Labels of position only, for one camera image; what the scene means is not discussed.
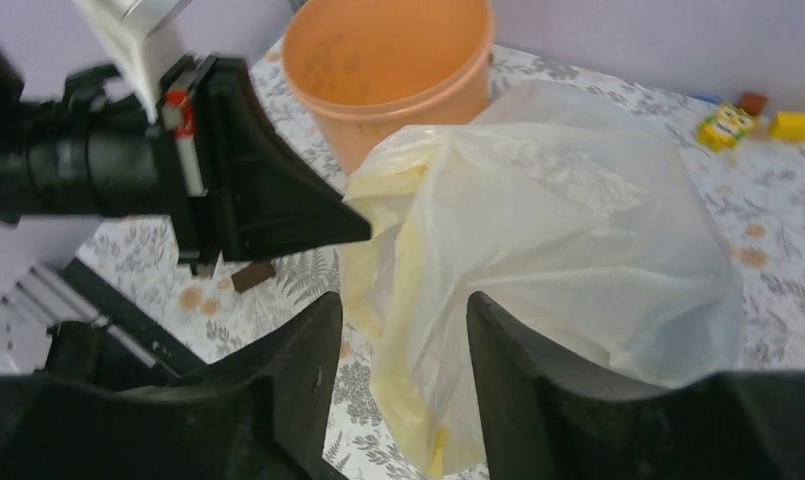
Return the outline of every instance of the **yellow block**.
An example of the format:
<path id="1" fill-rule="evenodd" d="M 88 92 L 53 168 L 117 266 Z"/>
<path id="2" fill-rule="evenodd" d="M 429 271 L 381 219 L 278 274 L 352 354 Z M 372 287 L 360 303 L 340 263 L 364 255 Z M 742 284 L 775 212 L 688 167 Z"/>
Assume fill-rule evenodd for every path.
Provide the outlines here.
<path id="1" fill-rule="evenodd" d="M 778 112 L 770 125 L 770 136 L 788 142 L 805 142 L 805 113 Z"/>

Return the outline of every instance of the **plastic bag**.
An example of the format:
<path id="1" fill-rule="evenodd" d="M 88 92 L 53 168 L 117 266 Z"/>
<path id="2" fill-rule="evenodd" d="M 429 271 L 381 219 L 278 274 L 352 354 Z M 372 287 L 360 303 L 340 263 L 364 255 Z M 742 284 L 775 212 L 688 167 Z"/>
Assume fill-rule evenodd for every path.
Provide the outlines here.
<path id="1" fill-rule="evenodd" d="M 372 341 L 370 389 L 394 440 L 433 477 L 484 460 L 465 320 L 474 291 L 664 386 L 733 367 L 742 340 L 740 275 L 673 145 L 546 82 L 477 122 L 513 119 L 538 123 L 401 130 L 345 197 L 374 229 L 341 247 L 345 314 Z"/>

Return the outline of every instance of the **yellow toy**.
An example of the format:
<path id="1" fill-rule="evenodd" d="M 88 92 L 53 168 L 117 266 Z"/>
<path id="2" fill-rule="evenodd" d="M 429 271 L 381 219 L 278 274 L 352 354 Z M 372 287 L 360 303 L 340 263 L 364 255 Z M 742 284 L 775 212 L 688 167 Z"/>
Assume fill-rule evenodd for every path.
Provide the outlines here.
<path id="1" fill-rule="evenodd" d="M 805 142 L 805 113 L 777 112 L 768 133 L 777 140 Z"/>
<path id="2" fill-rule="evenodd" d="M 699 124 L 696 141 L 714 152 L 732 149 L 755 127 L 755 123 L 755 119 L 740 108 L 723 104 Z"/>

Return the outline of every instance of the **white plastic bag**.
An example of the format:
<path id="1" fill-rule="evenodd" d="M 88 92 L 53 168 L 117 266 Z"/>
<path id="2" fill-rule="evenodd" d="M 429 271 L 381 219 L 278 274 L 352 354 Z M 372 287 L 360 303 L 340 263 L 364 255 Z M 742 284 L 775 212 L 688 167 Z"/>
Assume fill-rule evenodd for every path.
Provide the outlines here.
<path id="1" fill-rule="evenodd" d="M 477 122 L 513 119 L 538 123 L 404 129 L 346 195 L 374 238 L 341 248 L 345 313 L 371 338 L 393 438 L 430 476 L 484 460 L 474 291 L 655 384 L 730 368 L 740 347 L 741 279 L 676 148 L 564 85 L 524 84 Z"/>

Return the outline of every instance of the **tablecloth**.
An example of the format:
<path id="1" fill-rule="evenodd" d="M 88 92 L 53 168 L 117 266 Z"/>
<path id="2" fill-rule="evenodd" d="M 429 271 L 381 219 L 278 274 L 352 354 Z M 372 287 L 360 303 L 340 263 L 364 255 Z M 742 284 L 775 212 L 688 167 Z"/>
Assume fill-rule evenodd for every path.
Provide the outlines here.
<path id="1" fill-rule="evenodd" d="M 278 131 L 330 184 L 345 177 L 307 112 L 290 95 L 280 43 L 252 69 Z M 713 154 L 693 140 L 714 108 L 686 96 L 645 88 L 504 47 L 494 47 L 492 97 L 529 79 L 564 82 L 601 95 L 663 126 L 678 146 L 703 200 L 728 239 L 745 280 L 744 368 L 805 368 L 805 145 L 746 139 Z M 283 324 L 322 292 L 338 287 L 334 248 L 275 261 L 275 279 L 238 295 L 229 280 L 242 265 L 221 265 L 214 278 L 177 267 L 165 218 L 107 222 L 78 256 L 207 362 Z M 369 394 L 370 346 L 346 327 L 325 456 L 352 480 L 419 479 L 394 446 Z M 480 466 L 450 478 L 484 479 Z"/>

